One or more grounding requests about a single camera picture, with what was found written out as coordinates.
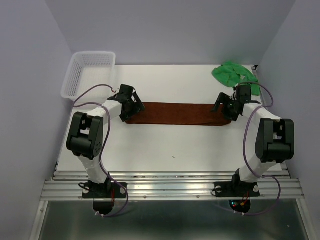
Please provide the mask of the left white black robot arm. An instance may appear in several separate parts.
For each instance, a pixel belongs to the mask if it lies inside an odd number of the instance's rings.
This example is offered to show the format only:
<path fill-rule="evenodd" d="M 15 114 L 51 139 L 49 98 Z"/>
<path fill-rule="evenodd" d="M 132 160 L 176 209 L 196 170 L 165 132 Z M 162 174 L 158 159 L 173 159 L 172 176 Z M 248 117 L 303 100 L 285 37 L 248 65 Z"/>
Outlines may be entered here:
<path fill-rule="evenodd" d="M 94 183 L 94 191 L 100 197 L 111 193 L 107 182 L 109 174 L 102 164 L 102 152 L 111 132 L 111 120 L 119 117 L 125 122 L 145 109 L 134 87 L 122 84 L 118 92 L 104 103 L 85 102 L 74 105 L 80 108 L 96 106 L 87 112 L 73 114 L 66 140 L 66 148 L 82 162 L 88 180 Z"/>

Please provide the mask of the brown microfiber towel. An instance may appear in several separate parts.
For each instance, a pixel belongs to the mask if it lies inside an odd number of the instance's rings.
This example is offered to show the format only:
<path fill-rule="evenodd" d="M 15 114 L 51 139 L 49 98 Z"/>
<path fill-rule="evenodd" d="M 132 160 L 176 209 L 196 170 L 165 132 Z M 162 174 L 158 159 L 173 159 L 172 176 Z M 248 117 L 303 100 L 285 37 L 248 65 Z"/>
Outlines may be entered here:
<path fill-rule="evenodd" d="M 222 107 L 212 112 L 213 104 L 144 102 L 145 110 L 126 120 L 126 124 L 181 125 L 222 127 L 232 121 L 226 119 Z"/>

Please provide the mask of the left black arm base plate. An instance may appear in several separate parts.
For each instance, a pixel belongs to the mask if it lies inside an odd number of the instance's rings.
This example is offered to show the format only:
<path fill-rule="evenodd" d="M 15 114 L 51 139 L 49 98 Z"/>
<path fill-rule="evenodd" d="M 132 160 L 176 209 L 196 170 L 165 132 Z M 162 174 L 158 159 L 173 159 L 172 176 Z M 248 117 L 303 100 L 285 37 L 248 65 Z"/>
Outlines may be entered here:
<path fill-rule="evenodd" d="M 125 199 L 125 191 L 115 182 L 94 183 L 92 181 L 80 182 L 83 199 Z"/>

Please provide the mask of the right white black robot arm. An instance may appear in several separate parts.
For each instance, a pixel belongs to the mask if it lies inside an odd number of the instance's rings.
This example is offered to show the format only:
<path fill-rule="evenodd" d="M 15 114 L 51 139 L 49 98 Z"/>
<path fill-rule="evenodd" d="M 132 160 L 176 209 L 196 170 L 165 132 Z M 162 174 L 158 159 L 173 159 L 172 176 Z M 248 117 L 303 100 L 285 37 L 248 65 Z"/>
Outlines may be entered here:
<path fill-rule="evenodd" d="M 239 116 L 248 119 L 245 131 L 250 124 L 257 126 L 257 136 L 254 155 L 247 158 L 247 134 L 242 142 L 244 166 L 232 176 L 227 187 L 235 195 L 242 195 L 248 188 L 255 188 L 259 179 L 267 178 L 267 171 L 277 164 L 291 160 L 295 153 L 295 126 L 291 119 L 284 119 L 268 111 L 259 101 L 252 99 L 252 89 L 249 82 L 233 88 L 233 94 L 221 92 L 212 108 L 217 112 L 221 108 L 223 116 L 231 121 L 237 121 Z"/>

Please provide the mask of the aluminium extrusion rail frame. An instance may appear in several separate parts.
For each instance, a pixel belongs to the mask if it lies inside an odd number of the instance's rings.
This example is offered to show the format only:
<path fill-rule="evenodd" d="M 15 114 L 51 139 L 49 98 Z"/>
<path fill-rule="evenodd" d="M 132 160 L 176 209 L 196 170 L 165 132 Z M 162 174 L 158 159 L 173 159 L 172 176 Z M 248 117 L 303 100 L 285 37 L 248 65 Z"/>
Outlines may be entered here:
<path fill-rule="evenodd" d="M 122 65 L 114 70 L 114 83 L 138 87 L 146 101 L 211 103 L 229 88 L 210 75 L 210 65 Z M 172 202 L 215 203 L 214 182 L 231 180 L 244 164 L 243 135 L 248 118 L 223 127 L 178 125 L 128 125 L 116 119 L 111 124 L 104 164 L 118 181 L 128 184 L 130 203 Z M 89 204 L 81 196 L 79 182 L 87 175 L 80 161 L 67 150 L 61 151 L 53 177 L 46 181 L 31 231 L 33 240 L 104 239 L 108 229 L 91 208 L 70 212 L 53 221 L 51 203 Z M 273 167 L 269 178 L 258 183 L 260 197 L 253 208 L 279 199 L 273 210 L 254 217 L 241 217 L 225 208 L 212 206 L 211 217 L 236 221 L 233 230 L 209 224 L 208 231 L 184 232 L 190 239 L 273 239 L 315 240 L 301 183 L 286 164 Z"/>

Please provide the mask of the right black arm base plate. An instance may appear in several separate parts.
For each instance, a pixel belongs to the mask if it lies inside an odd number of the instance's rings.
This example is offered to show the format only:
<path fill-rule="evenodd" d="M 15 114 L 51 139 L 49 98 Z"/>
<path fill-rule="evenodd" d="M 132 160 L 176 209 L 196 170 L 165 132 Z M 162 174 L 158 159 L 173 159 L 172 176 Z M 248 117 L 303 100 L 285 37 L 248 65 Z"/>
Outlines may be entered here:
<path fill-rule="evenodd" d="M 259 187 L 256 182 L 246 183 L 240 182 L 233 184 L 231 181 L 218 181 L 214 183 L 211 194 L 217 198 L 242 198 L 242 197 L 259 197 Z"/>

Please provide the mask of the white perforated plastic basket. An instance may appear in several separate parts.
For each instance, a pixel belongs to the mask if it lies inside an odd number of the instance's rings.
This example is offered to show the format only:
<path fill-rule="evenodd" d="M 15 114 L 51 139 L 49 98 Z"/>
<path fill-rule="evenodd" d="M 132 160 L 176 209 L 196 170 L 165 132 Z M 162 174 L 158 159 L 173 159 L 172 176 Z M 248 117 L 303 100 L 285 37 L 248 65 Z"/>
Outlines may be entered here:
<path fill-rule="evenodd" d="M 83 96 L 81 102 L 104 102 L 117 89 L 116 54 L 110 51 L 80 51 L 73 54 L 65 74 L 60 95 L 75 101 L 88 89 L 100 85 Z"/>

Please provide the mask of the green microfiber towel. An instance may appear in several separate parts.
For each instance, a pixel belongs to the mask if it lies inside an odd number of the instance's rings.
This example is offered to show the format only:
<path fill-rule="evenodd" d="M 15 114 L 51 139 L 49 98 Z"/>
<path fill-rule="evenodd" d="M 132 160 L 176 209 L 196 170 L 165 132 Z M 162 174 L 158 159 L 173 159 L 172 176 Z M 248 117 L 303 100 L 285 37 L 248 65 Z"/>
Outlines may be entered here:
<path fill-rule="evenodd" d="M 232 61 L 216 67 L 211 74 L 219 83 L 228 88 L 233 88 L 242 82 L 259 82 L 250 70 Z"/>

